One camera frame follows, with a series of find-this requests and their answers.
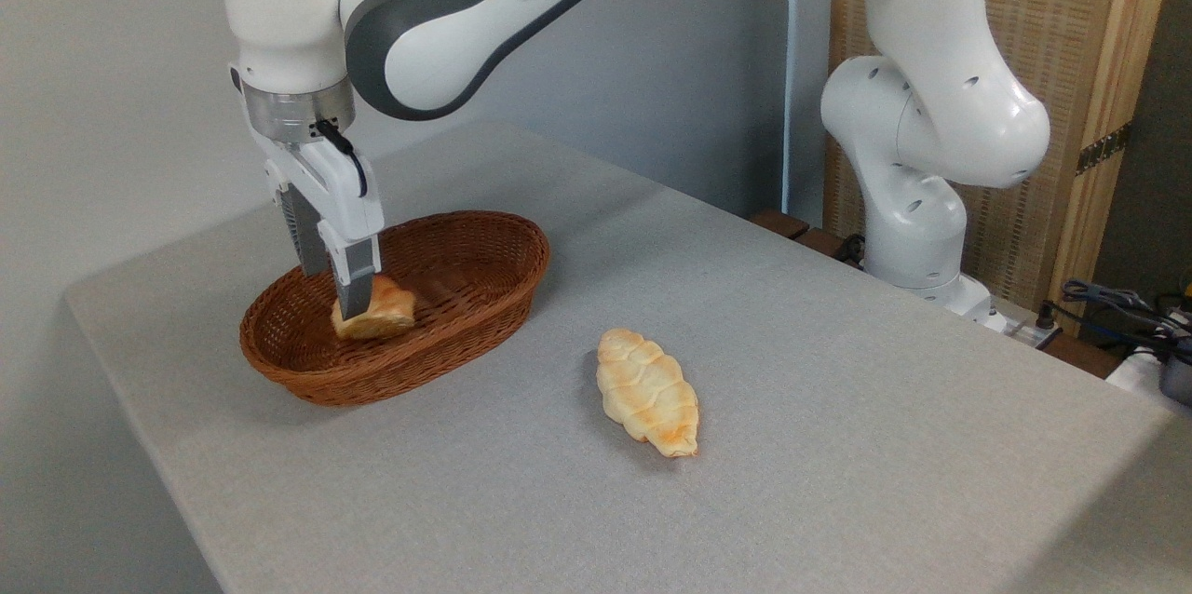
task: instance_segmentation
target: oval basket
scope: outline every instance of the oval basket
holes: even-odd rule
[[[383,273],[415,293],[416,324],[387,340],[340,340],[330,271],[300,268],[244,314],[240,345],[265,377],[319,406],[362,406],[410,391],[519,330],[550,262],[529,219],[467,210],[422,217],[378,236]]]

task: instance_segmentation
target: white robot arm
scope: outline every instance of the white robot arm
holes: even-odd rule
[[[303,271],[331,255],[344,317],[380,270],[373,173],[342,131],[353,88],[399,119],[459,110],[520,43],[581,0],[224,0],[232,80]]]
[[[985,0],[865,0],[882,56],[852,58],[824,88],[824,125],[865,203],[865,271],[1000,329],[983,285],[961,274],[968,223],[949,186],[1011,187],[1047,153],[1047,110],[998,51]]]

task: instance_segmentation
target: bread roll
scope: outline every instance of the bread roll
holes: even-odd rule
[[[596,385],[609,419],[665,457],[699,453],[700,401],[673,357],[628,329],[601,336],[596,357]]]
[[[368,310],[343,321],[340,299],[331,305],[331,326],[341,340],[392,338],[414,326],[414,292],[406,291],[385,276],[373,276],[373,293]]]

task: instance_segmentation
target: table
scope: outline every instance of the table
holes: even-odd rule
[[[553,249],[519,333],[403,396],[319,408],[243,360],[294,265],[272,208],[68,292],[228,593],[1192,589],[1187,420],[513,126],[377,169],[392,223],[505,210]],[[683,363],[700,457],[604,417],[617,326]]]

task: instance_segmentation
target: wooden block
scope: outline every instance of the wooden block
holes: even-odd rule
[[[777,210],[763,210],[750,217],[750,222],[790,240],[803,235],[811,228],[807,222],[783,215]]]
[[[827,256],[836,256],[844,246],[844,240],[820,229],[811,229],[795,239],[795,242],[809,247]]]
[[[1110,377],[1110,373],[1122,364],[1122,360],[1111,353],[1066,333],[1051,339],[1043,352],[1101,379]]]

